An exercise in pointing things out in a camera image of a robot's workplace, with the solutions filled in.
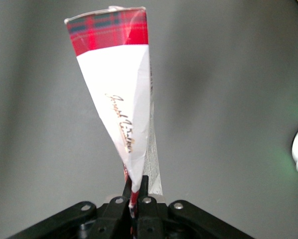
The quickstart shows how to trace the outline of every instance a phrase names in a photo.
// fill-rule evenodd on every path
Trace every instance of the tartan label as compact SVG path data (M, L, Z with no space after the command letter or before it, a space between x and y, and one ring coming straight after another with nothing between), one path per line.
M146 11L128 9L89 14L67 23L76 56L119 45L148 44Z

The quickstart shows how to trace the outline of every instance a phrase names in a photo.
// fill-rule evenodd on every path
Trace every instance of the gray background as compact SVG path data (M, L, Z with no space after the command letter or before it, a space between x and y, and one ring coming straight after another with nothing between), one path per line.
M0 239L123 189L63 24L109 5L148 9L167 203L298 239L295 0L0 1Z

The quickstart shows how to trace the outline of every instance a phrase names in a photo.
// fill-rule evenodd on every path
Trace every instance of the metal screw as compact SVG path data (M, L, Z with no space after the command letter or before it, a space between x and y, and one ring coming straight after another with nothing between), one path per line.
M181 203L175 203L173 206L174 206L174 208L176 208L178 210L183 208L183 205Z
M143 203L146 203L146 204L151 203L151 198L144 198Z
M87 211L87 210L89 210L91 208L91 206L89 206L89 205L85 205L85 206L83 206L80 210L81 211Z
M115 203L119 204L119 203L122 203L123 201L124 201L123 198L117 198L117 199L115 200Z

